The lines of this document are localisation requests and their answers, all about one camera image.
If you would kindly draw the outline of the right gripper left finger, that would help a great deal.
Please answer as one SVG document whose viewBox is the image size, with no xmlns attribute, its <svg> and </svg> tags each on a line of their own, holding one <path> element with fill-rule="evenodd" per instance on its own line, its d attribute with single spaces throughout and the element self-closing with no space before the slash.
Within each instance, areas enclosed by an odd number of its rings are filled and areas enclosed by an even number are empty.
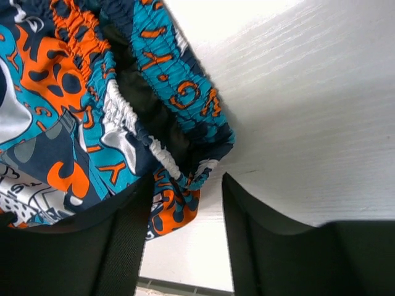
<svg viewBox="0 0 395 296">
<path fill-rule="evenodd" d="M 146 175 L 52 226 L 13 229 L 1 215 L 2 295 L 133 295 L 152 204 Z"/>
</svg>

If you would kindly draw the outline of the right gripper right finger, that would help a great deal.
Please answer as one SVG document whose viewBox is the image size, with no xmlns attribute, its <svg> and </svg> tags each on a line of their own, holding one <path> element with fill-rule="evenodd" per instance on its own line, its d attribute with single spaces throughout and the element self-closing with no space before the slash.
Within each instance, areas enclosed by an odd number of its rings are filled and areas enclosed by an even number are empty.
<svg viewBox="0 0 395 296">
<path fill-rule="evenodd" d="M 394 222 L 296 221 L 222 178 L 236 295 L 393 295 Z"/>
</svg>

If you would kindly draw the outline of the colourful patterned shorts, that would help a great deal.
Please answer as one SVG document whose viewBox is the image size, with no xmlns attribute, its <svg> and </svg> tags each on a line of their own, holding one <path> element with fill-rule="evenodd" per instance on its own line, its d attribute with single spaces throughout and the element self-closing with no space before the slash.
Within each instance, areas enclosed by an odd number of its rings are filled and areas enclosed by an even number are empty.
<svg viewBox="0 0 395 296">
<path fill-rule="evenodd" d="M 1 220 L 54 225 L 154 177 L 146 239 L 195 219 L 235 136 L 162 1 L 1 2 Z"/>
</svg>

